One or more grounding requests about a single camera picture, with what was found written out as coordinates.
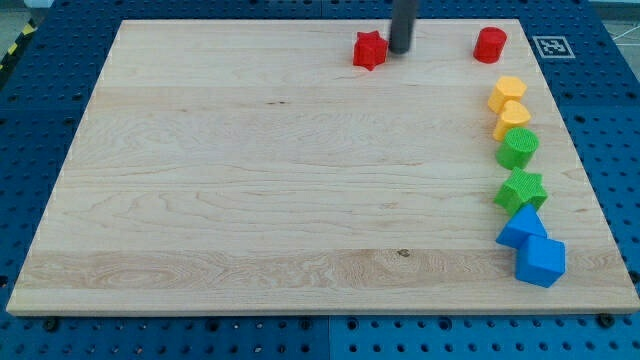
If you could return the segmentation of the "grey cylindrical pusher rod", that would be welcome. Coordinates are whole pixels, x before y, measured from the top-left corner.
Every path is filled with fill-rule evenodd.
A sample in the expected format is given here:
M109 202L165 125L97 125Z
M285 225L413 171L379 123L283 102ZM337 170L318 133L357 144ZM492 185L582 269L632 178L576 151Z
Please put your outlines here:
M418 0L393 0L389 31L389 51L407 53L412 44L414 22L419 12Z

